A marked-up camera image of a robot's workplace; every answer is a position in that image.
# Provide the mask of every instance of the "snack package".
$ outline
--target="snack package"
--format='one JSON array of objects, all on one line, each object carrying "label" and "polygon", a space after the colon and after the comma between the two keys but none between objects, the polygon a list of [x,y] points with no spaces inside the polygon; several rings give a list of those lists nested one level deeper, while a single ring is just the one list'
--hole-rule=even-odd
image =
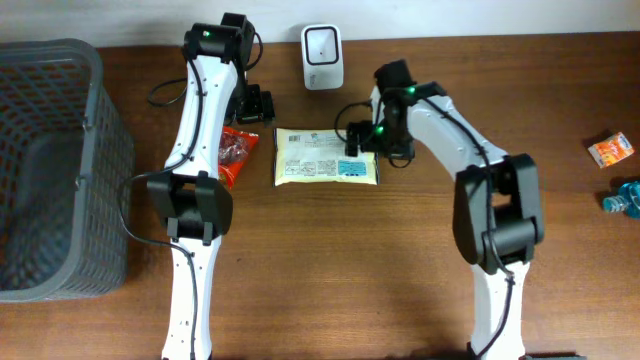
[{"label": "snack package", "polygon": [[589,147],[589,153],[601,169],[619,162],[634,151],[629,140],[621,132]]},{"label": "snack package", "polygon": [[218,177],[229,189],[235,184],[236,176],[257,142],[257,134],[224,127],[218,150]]},{"label": "snack package", "polygon": [[333,130],[276,129],[274,185],[288,182],[348,182],[378,184],[374,153],[349,157]]}]

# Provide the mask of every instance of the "wood grain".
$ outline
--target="wood grain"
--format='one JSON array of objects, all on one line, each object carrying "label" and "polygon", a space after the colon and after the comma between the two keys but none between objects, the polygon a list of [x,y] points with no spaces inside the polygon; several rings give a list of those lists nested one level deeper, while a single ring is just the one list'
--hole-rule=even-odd
[{"label": "wood grain", "polygon": [[[105,87],[136,140],[137,171],[159,169],[182,108],[152,108],[145,97],[184,76],[178,49],[100,54]],[[269,44],[249,79],[273,93],[274,126],[326,129],[345,104],[368,97],[379,66],[398,58],[415,79],[439,81],[488,139],[528,152],[539,166],[547,232],[525,286],[528,351],[635,358],[640,223],[604,214],[598,199],[640,175],[640,156],[600,170],[585,143],[622,131],[640,148],[640,34],[345,42],[344,86],[322,92],[304,88],[298,44]],[[216,358],[381,359],[464,349],[472,276],[452,237],[453,184],[426,148],[417,146],[404,170],[383,162],[377,187],[273,188],[272,128],[243,130],[261,138],[232,190],[233,225],[216,264]],[[132,221],[165,238],[141,189]],[[0,306],[0,357],[159,358],[171,268],[166,249],[132,243],[130,276],[112,294]]]}]

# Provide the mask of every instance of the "gray plastic basket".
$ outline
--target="gray plastic basket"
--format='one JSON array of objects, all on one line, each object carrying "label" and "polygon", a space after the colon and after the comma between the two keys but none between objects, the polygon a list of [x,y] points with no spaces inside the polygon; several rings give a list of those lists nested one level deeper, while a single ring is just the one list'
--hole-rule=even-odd
[{"label": "gray plastic basket", "polygon": [[135,156],[98,53],[73,39],[0,45],[0,112],[0,302],[118,288],[116,189]]}]

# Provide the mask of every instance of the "water bottle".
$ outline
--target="water bottle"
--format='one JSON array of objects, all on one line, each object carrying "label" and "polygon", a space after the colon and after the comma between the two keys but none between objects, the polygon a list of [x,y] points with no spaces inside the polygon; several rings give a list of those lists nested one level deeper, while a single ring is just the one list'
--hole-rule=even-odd
[{"label": "water bottle", "polygon": [[640,181],[622,185],[618,195],[602,201],[604,211],[608,213],[626,212],[634,219],[640,219]]}]

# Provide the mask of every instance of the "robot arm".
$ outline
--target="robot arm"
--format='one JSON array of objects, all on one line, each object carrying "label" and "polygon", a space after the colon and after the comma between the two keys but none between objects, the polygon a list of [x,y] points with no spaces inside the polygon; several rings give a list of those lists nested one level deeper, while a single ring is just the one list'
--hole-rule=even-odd
[{"label": "robot arm", "polygon": [[[167,234],[181,249],[172,250],[171,317],[163,359],[205,360],[212,353],[213,269],[233,212],[231,195],[218,181],[223,125],[228,118],[243,124],[275,117],[271,94],[245,79],[254,34],[244,15],[228,13],[220,26],[195,24],[185,34],[188,77],[180,129],[165,171],[147,181]],[[184,254],[191,254],[191,261]]]},{"label": "robot arm", "polygon": [[[469,350],[481,360],[519,359],[525,354],[522,286],[533,248],[544,235],[533,160],[528,155],[508,156],[491,144],[458,113],[438,84],[416,85],[404,61],[383,66],[375,77],[373,121],[349,124],[347,154],[359,148],[410,161],[413,140],[418,140],[443,164],[456,183],[454,237],[474,273],[475,328]],[[492,207],[491,214],[486,206],[491,196],[486,191],[488,174],[489,184],[494,184],[491,192],[511,196],[509,204]],[[500,266],[511,274],[507,276]]]}]

